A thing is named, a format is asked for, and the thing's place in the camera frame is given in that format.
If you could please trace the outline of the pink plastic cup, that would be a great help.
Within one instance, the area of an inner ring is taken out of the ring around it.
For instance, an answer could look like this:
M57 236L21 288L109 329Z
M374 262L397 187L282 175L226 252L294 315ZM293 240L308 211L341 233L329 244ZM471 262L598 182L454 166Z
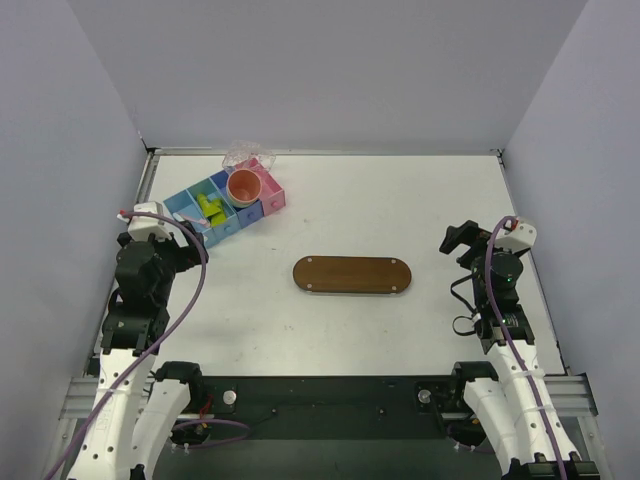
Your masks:
M239 169L229 176L226 189L229 198L247 201L260 197L262 182L254 171Z

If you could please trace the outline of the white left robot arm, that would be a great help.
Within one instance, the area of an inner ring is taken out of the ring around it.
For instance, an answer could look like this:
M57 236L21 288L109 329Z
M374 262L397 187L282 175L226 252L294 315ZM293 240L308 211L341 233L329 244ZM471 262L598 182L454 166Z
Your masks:
M70 479L149 479L177 417L207 402L198 364L154 363L180 325L167 307L177 274L204 268L204 238L189 222L127 212L102 325L94 405L72 443Z

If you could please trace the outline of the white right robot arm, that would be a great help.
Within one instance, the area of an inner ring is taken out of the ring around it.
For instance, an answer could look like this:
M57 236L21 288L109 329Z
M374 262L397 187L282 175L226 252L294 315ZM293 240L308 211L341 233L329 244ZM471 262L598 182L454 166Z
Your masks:
M457 393L482 427L503 478L597 479L597 465L581 457L562 425L517 293L521 258L536 237L535 226L514 216L491 231L471 220L447 228L439 250L467 248L456 262L468 272L473 299L466 306L486 357L457 365Z

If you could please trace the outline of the clear textured plastic box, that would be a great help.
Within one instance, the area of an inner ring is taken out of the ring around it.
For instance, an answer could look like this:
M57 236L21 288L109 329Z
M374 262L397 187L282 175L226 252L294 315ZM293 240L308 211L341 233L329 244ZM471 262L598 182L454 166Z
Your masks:
M234 141L222 160L222 168L228 174L248 169L254 172L269 172L276 155L256 142Z

